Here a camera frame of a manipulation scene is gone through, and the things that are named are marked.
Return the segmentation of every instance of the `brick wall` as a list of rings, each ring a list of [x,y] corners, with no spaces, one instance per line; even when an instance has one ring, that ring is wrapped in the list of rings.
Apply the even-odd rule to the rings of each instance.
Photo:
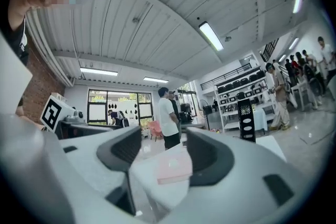
[[[50,94],[58,92],[64,96],[65,86],[44,62],[28,31],[26,32],[29,52],[27,68],[33,77],[23,95],[23,109],[28,118],[40,123],[39,118]]]

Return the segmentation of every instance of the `pink chair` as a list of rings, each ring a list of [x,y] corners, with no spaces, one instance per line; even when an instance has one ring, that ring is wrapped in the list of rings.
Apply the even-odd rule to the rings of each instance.
[[[151,139],[152,136],[155,136],[155,141],[158,137],[163,137],[160,125],[158,121],[151,121],[148,123],[148,127],[151,130]]]

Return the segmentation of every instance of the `corrugated metal ceiling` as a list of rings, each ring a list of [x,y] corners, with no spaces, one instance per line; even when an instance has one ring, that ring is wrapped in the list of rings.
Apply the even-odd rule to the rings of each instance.
[[[183,83],[176,77],[194,77],[199,70],[218,64],[218,59],[228,59],[231,53],[241,50],[244,54],[249,44],[257,40],[260,27],[257,0],[159,1],[164,5],[155,0],[88,0],[74,10],[39,10],[38,19],[53,51],[75,51],[164,70],[165,74],[152,75],[169,77],[176,83]],[[265,0],[264,36],[290,24],[293,2]],[[203,21],[208,21],[215,30],[223,51],[214,52],[202,38],[198,26]],[[230,42],[225,42],[227,36],[232,37]],[[59,58],[59,61],[76,78],[81,77],[79,65],[92,64],[78,59]],[[139,83],[148,72],[130,72],[127,67],[111,63],[101,66],[118,69],[120,76],[116,79],[125,83]],[[107,81],[99,76],[85,75],[85,78]]]

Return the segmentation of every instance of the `pink notebook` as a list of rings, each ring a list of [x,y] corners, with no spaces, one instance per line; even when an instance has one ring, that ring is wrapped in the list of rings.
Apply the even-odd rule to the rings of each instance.
[[[187,151],[162,156],[157,167],[157,183],[170,184],[187,180],[193,174],[192,162]]]

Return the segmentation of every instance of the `gray floor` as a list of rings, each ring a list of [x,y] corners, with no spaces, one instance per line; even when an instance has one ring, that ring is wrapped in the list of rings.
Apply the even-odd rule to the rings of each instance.
[[[290,112],[291,128],[286,131],[267,131],[272,135],[283,151],[287,162],[301,171],[309,180],[315,180],[326,163],[330,150],[331,134],[335,130],[335,102],[331,97],[322,99],[323,105],[313,110],[311,105],[305,111],[296,109]],[[239,136],[239,130],[226,132],[225,135]],[[257,136],[264,135],[263,131],[256,132]],[[136,162],[155,156],[164,151],[163,141],[143,140],[142,148]],[[149,205],[141,184],[133,177],[130,178],[137,218],[147,223],[157,220]]]

